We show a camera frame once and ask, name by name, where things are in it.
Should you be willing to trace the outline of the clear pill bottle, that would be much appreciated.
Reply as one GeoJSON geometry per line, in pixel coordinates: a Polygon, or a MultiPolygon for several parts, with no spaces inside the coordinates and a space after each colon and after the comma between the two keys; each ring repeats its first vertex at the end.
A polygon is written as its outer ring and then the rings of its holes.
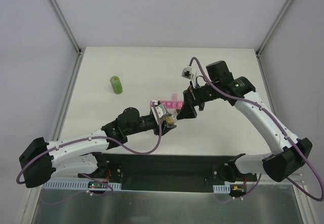
{"type": "Polygon", "coordinates": [[[164,121],[169,125],[174,125],[177,122],[177,116],[180,112],[180,109],[171,109],[168,112],[168,115],[164,117],[164,121]]]}

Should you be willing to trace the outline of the pink weekly pill organizer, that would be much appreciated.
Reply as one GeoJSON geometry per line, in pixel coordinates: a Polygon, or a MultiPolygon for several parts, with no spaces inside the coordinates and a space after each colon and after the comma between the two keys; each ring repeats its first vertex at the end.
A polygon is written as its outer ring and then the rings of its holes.
{"type": "Polygon", "coordinates": [[[178,99],[178,94],[173,93],[170,100],[151,100],[149,106],[152,107],[160,102],[162,105],[166,106],[167,109],[181,109],[184,105],[184,101],[178,99]]]}

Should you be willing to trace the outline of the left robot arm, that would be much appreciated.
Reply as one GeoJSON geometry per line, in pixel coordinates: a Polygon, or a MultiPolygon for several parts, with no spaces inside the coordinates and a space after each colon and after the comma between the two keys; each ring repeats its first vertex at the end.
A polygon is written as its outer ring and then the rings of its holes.
{"type": "Polygon", "coordinates": [[[164,105],[152,106],[148,115],[141,116],[136,108],[126,108],[114,121],[83,137],[65,141],[46,142],[43,137],[34,139],[19,157],[21,171],[16,177],[19,185],[35,188],[54,177],[92,174],[96,178],[106,175],[107,166],[100,159],[106,150],[123,147],[139,154],[125,144],[128,136],[152,130],[157,143],[146,154],[153,153],[163,135],[176,128],[176,114],[164,105]]]}

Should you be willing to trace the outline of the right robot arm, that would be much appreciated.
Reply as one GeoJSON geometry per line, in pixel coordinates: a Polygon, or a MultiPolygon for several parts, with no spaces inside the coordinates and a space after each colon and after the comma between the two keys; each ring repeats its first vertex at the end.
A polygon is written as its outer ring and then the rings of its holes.
{"type": "Polygon", "coordinates": [[[223,99],[252,123],[270,149],[268,154],[235,156],[218,170],[220,178],[234,182],[246,174],[261,173],[281,182],[304,166],[312,149],[309,139],[301,139],[288,130],[270,112],[247,78],[233,78],[225,61],[209,64],[206,69],[203,86],[196,82],[197,74],[191,64],[183,69],[181,75],[190,80],[190,85],[183,92],[184,103],[177,119],[196,118],[195,107],[202,111],[206,102],[223,99]]]}

